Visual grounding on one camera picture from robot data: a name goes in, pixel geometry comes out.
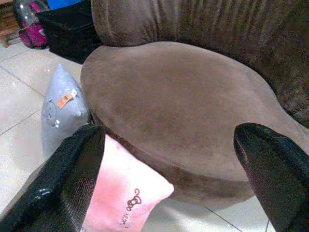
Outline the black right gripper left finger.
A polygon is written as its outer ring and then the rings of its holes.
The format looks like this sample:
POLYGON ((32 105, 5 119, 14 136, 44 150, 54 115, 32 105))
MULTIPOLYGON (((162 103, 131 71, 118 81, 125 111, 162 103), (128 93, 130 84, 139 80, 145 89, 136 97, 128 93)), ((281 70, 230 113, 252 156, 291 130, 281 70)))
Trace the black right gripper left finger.
POLYGON ((65 138, 0 214, 0 232, 80 232, 96 185, 105 142, 86 124, 65 138))

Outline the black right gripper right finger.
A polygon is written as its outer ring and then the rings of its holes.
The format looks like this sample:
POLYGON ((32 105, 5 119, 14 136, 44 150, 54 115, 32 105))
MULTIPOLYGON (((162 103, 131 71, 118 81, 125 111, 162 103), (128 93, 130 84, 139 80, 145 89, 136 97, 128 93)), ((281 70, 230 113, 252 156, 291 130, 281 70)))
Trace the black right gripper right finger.
POLYGON ((276 232, 309 232, 309 155, 261 124, 234 130, 234 150, 276 232))

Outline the pink square pillow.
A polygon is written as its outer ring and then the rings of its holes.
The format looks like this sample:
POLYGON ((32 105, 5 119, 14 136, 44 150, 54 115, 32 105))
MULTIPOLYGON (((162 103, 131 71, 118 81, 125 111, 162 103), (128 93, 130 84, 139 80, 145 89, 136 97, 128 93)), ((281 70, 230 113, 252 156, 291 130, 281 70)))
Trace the pink square pillow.
POLYGON ((153 208, 173 192, 167 179, 106 136, 81 232, 141 232, 153 208))

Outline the grey pillow with bear print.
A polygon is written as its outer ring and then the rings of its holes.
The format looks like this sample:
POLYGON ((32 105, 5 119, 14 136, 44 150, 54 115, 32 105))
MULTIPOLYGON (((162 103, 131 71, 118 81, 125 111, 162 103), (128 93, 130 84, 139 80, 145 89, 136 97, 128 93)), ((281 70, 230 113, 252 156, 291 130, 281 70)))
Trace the grey pillow with bear print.
POLYGON ((42 148, 50 157, 62 141, 82 125, 91 122, 83 92, 73 76, 58 64, 42 103, 42 148))

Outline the brown round sofa chair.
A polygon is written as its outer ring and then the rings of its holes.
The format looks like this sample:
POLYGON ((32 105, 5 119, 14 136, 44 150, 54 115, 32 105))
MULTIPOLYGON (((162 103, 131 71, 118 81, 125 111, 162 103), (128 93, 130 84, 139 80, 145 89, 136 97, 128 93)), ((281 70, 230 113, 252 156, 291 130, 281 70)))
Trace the brown round sofa chair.
POLYGON ((81 85, 94 120, 172 183, 173 199, 253 196, 238 124, 309 153, 309 0, 91 0, 91 12, 102 45, 81 85))

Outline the pink vacuum cleaner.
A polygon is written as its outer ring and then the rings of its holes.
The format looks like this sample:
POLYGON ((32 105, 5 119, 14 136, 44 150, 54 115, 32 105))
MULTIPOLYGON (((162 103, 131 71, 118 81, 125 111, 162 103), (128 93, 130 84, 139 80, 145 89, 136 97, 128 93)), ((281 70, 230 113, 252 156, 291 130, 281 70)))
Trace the pink vacuum cleaner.
POLYGON ((19 37, 29 48, 45 48, 47 38, 36 13, 48 11, 49 7, 42 0, 14 0, 14 16, 19 25, 19 37))

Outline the wooden stool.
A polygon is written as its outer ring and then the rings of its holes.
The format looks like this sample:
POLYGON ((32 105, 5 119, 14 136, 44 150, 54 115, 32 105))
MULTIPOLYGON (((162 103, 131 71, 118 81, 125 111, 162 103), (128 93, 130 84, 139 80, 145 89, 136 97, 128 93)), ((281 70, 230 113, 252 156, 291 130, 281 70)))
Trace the wooden stool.
POLYGON ((19 25, 14 15, 14 0, 0 0, 0 42, 7 48, 7 36, 16 33, 19 25))

